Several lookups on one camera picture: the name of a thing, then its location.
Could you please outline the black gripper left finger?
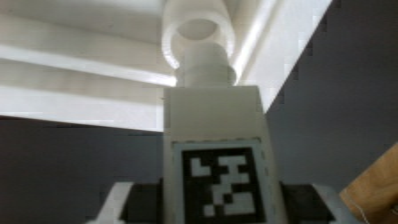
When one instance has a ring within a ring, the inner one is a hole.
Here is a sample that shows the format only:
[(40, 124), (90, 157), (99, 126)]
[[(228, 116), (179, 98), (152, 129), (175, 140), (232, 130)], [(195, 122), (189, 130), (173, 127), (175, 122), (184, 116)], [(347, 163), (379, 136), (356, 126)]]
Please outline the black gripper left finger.
[(159, 185), (117, 182), (97, 216), (85, 224), (161, 224)]

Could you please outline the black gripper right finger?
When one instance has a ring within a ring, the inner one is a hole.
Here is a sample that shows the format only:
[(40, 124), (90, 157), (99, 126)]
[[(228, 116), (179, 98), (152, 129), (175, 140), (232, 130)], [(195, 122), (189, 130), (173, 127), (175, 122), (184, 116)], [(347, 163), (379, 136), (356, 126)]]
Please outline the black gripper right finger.
[(280, 184), (289, 224), (362, 224), (330, 186)]

